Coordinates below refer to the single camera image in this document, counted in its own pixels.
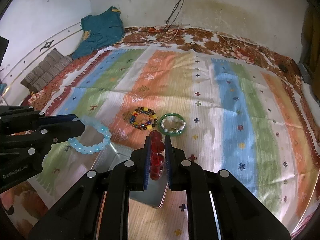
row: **bracelet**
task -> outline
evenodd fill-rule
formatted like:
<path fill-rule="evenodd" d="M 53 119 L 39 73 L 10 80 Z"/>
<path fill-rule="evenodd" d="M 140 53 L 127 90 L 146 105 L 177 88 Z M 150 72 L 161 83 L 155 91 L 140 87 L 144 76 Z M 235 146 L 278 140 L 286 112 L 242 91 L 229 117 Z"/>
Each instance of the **bracelet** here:
<path fill-rule="evenodd" d="M 140 114 L 146 114 L 149 116 L 149 120 L 145 120 L 143 119 L 141 121 L 141 123 L 137 123 L 136 122 L 136 118 L 138 115 Z M 147 108 L 147 107 L 138 107 L 131 115 L 131 118 L 130 118 L 130 124 L 134 127 L 134 128 L 137 128 L 137 129 L 140 129 L 140 130 L 151 130 L 152 128 L 156 127 L 156 125 L 158 124 L 158 119 L 157 119 L 157 116 L 156 116 L 156 113 L 155 111 L 153 111 L 152 109 L 150 108 Z"/>
<path fill-rule="evenodd" d="M 165 127 L 165 123 L 171 123 L 171 127 Z M 179 114 L 168 113 L 160 118 L 159 130 L 164 135 L 176 136 L 183 132 L 186 121 Z"/>
<path fill-rule="evenodd" d="M 78 120 L 80 120 L 84 125 L 93 126 L 99 133 L 103 134 L 104 139 L 103 142 L 94 144 L 92 146 L 84 146 L 82 145 L 82 143 L 79 143 L 79 141 L 76 138 L 68 139 L 68 142 L 70 143 L 71 147 L 76 149 L 77 152 L 81 152 L 82 154 L 93 154 L 94 152 L 104 150 L 106 148 L 106 145 L 109 145 L 111 143 L 111 133 L 109 131 L 109 128 L 101 124 L 98 120 L 88 116 L 83 116 L 81 119 L 73 119 L 73 121 Z"/>

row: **silver screw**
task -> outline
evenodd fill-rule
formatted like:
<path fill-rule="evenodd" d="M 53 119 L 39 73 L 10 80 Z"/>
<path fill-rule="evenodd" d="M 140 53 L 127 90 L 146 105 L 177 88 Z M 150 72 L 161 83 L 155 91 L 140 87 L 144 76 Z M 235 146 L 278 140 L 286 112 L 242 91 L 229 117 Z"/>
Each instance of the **silver screw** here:
<path fill-rule="evenodd" d="M 35 150 L 34 148 L 30 148 L 30 149 L 28 150 L 28 153 L 29 153 L 30 155 L 33 155 L 33 154 L 36 153 L 36 150 Z"/>
<path fill-rule="evenodd" d="M 181 165 L 182 165 L 182 166 L 185 166 L 185 167 L 189 167 L 189 166 L 191 165 L 191 161 L 189 161 L 189 160 L 183 160 L 183 161 L 181 162 Z"/>
<path fill-rule="evenodd" d="M 227 178 L 229 177 L 230 173 L 229 171 L 226 171 L 226 170 L 222 170 L 219 172 L 220 176 L 223 177 L 223 178 Z"/>
<path fill-rule="evenodd" d="M 127 160 L 124 163 L 124 166 L 126 166 L 126 167 L 132 167 L 133 165 L 134 165 L 134 161 L 132 161 L 132 160 Z"/>
<path fill-rule="evenodd" d="M 96 171 L 88 171 L 87 172 L 87 177 L 88 178 L 93 178 L 97 175 Z"/>

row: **wall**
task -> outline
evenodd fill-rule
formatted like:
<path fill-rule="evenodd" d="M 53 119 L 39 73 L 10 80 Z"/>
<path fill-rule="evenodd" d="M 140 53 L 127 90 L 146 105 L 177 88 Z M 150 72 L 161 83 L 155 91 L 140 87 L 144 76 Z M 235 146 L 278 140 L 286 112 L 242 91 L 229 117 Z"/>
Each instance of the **wall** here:
<path fill-rule="evenodd" d="M 13 0 L 0 20 L 0 36 L 9 40 L 0 79 L 39 44 L 89 13 L 90 0 Z M 15 68 L 10 75 L 20 71 Z"/>
<path fill-rule="evenodd" d="M 125 26 L 163 25 L 177 0 L 91 0 L 121 9 Z M 298 61 L 306 0 L 185 0 L 182 23 L 249 38 Z"/>

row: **gray striped pillow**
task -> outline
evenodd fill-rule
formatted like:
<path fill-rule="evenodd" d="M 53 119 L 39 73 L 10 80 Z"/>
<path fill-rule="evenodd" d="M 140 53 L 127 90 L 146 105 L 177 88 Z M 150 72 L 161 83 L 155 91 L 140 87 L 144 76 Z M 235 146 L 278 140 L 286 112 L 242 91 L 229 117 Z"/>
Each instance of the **gray striped pillow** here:
<path fill-rule="evenodd" d="M 44 73 L 31 87 L 31 92 L 41 91 L 47 84 L 50 83 L 66 66 L 72 62 L 72 57 L 65 56 L 61 58 L 53 67 Z"/>
<path fill-rule="evenodd" d="M 21 81 L 21 84 L 30 90 L 32 85 L 61 58 L 63 58 L 63 55 L 54 48 L 45 56 L 44 60 Z"/>

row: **transparent tray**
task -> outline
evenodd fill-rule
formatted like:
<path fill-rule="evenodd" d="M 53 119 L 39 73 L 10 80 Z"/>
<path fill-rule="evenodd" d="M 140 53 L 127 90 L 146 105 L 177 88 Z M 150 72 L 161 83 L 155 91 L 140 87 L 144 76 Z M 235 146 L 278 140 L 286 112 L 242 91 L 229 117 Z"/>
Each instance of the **transparent tray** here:
<path fill-rule="evenodd" d="M 119 163 L 129 160 L 133 150 L 126 146 L 111 143 L 104 151 L 100 152 L 93 169 L 99 173 L 111 171 Z M 130 191 L 130 198 L 152 207 L 160 208 L 167 188 L 167 175 L 164 167 L 163 175 L 159 180 L 152 180 L 149 177 L 147 189 L 143 192 Z"/>

